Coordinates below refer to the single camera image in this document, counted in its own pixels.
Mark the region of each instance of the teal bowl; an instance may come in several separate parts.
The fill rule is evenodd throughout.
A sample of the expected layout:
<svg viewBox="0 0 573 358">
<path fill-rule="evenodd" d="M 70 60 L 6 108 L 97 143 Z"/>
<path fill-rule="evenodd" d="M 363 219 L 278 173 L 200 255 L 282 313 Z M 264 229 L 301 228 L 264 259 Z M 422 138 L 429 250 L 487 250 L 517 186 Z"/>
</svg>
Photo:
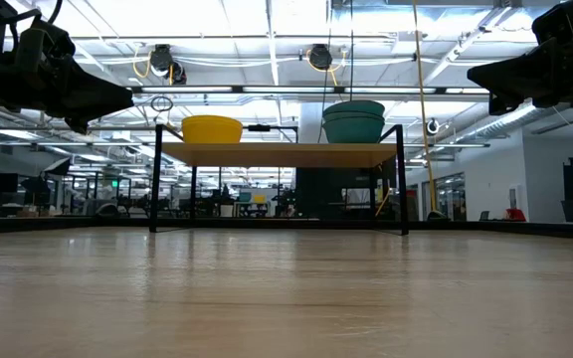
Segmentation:
<svg viewBox="0 0 573 358">
<path fill-rule="evenodd" d="M 384 117 L 381 115 L 370 114 L 370 113 L 363 113 L 363 112 L 336 112 L 336 113 L 329 113 L 327 114 L 323 120 L 325 122 L 336 120 L 336 119 L 343 119 L 343 118 L 372 118 L 376 120 L 384 121 Z"/>
<path fill-rule="evenodd" d="M 350 117 L 322 125 L 329 143 L 378 143 L 384 121 L 368 117 Z"/>
<path fill-rule="evenodd" d="M 350 100 L 337 103 L 324 110 L 323 116 L 338 112 L 361 112 L 383 116 L 386 108 L 381 103 L 372 100 Z"/>
</svg>

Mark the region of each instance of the wooden floor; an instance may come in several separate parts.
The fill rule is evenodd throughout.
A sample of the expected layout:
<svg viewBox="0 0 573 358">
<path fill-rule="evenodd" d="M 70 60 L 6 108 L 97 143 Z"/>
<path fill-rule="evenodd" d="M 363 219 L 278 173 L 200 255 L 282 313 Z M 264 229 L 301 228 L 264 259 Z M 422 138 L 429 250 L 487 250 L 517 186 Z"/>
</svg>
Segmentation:
<svg viewBox="0 0 573 358">
<path fill-rule="evenodd" d="M 573 358 L 573 241 L 0 235 L 0 357 Z"/>
</svg>

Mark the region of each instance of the ceiling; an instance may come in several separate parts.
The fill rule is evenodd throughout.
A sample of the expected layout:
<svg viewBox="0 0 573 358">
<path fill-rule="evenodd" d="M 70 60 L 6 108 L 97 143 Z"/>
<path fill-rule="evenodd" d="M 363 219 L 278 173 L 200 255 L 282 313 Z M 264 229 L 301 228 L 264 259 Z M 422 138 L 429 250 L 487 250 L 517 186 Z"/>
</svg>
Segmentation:
<svg viewBox="0 0 573 358">
<path fill-rule="evenodd" d="M 54 0 L 9 0 L 18 11 L 38 7 L 50 16 Z M 354 0 L 64 0 L 56 25 L 67 30 L 77 46 L 76 60 L 88 73 L 121 86 L 165 85 L 150 73 L 140 78 L 134 61 L 145 71 L 147 54 L 156 44 L 172 45 L 185 69 L 187 85 L 333 86 L 331 76 L 313 69 L 306 51 L 330 44 L 339 86 L 416 87 L 419 83 L 415 23 L 410 1 Z M 525 7 L 495 9 L 492 0 L 430 0 L 418 9 L 422 70 L 427 87 L 474 87 L 467 70 L 524 54 L 535 45 L 532 20 L 557 1 L 523 0 Z M 486 31 L 480 32 L 484 25 Z M 23 31 L 28 24 L 20 24 Z M 353 51 L 351 52 L 351 33 Z M 12 46 L 10 37 L 7 47 Z M 194 114 L 235 117 L 244 124 L 298 125 L 301 104 L 318 97 L 210 94 L 170 95 L 175 107 L 157 119 L 180 126 Z M 381 100 L 387 127 L 403 124 L 409 142 L 422 141 L 421 103 L 414 97 Z M 329 103 L 340 100 L 330 96 Z M 157 113 L 145 106 L 102 118 L 93 125 L 152 126 Z M 487 118 L 483 96 L 456 96 L 426 102 L 426 117 L 444 131 L 465 131 Z M 41 114 L 24 110 L 35 125 Z M 64 125 L 49 119 L 50 125 Z M 132 130 L 134 140 L 150 141 L 152 131 Z M 103 140 L 101 132 L 88 139 Z M 245 132 L 244 141 L 288 141 L 276 130 Z"/>
</svg>

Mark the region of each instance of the black metal frame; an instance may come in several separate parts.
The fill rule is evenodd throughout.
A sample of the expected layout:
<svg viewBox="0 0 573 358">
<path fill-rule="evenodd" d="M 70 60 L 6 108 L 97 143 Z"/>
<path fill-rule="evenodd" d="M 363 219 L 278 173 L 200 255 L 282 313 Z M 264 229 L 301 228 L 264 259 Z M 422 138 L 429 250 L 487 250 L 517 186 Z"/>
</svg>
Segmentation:
<svg viewBox="0 0 573 358">
<path fill-rule="evenodd" d="M 287 128 L 292 129 L 295 131 L 295 135 L 297 138 L 297 127 L 273 127 L 274 129 L 277 128 Z M 162 161 L 162 143 L 163 143 L 163 134 L 164 131 L 170 132 L 172 135 L 176 136 L 180 140 L 184 141 L 184 138 L 176 133 L 174 130 L 170 129 L 166 125 L 157 124 L 155 131 L 156 131 L 156 146 L 154 148 L 154 172 L 153 172 L 153 180 L 151 185 L 151 212 L 149 216 L 149 232 L 156 233 L 156 228 L 158 227 L 158 194 L 160 191 L 160 165 Z M 406 192 L 406 162 L 404 158 L 404 134 L 403 134 L 403 126 L 401 124 L 394 125 L 391 129 L 386 131 L 384 135 L 380 138 L 380 142 L 393 132 L 396 133 L 397 139 L 397 172 L 398 172 L 398 189 L 399 189 L 399 204 L 400 204 L 400 227 L 401 227 L 401 235 L 406 236 L 409 233 L 409 223 L 408 223 L 408 198 Z M 189 200 L 189 222 L 192 226 L 197 225 L 196 221 L 196 182 L 198 177 L 198 167 L 192 166 L 191 168 L 191 193 L 190 193 L 190 200 Z M 375 171 L 373 169 L 370 170 L 370 209 L 372 212 L 372 217 L 370 221 L 370 227 L 375 228 L 377 223 L 376 217 L 376 206 L 375 206 L 375 190 L 376 190 L 377 180 L 375 177 Z"/>
</svg>

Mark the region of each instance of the bowl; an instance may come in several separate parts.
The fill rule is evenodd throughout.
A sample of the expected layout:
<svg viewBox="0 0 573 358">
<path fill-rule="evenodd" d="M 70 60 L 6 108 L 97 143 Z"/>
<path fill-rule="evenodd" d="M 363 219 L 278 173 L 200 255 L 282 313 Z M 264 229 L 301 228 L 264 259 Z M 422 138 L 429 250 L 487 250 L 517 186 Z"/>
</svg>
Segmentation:
<svg viewBox="0 0 573 358">
<path fill-rule="evenodd" d="M 370 117 L 340 118 L 322 125 L 329 143 L 378 143 L 384 121 Z"/>
<path fill-rule="evenodd" d="M 183 119 L 182 130 L 185 143 L 240 143 L 243 124 L 220 115 L 194 115 Z"/>
<path fill-rule="evenodd" d="M 365 112 L 355 112 L 355 111 L 345 111 L 345 112 L 335 112 L 329 113 L 324 116 L 323 120 L 325 122 L 342 119 L 342 118 L 353 118 L 353 117 L 362 117 L 362 118 L 373 118 L 376 120 L 384 121 L 384 117 L 381 115 L 370 114 Z"/>
<path fill-rule="evenodd" d="M 324 110 L 322 116 L 327 116 L 331 113 L 346 112 L 346 111 L 362 112 L 362 113 L 369 113 L 383 116 L 385 109 L 386 108 L 384 107 L 383 104 L 373 100 L 350 100 L 330 106 L 329 108 Z"/>
</svg>

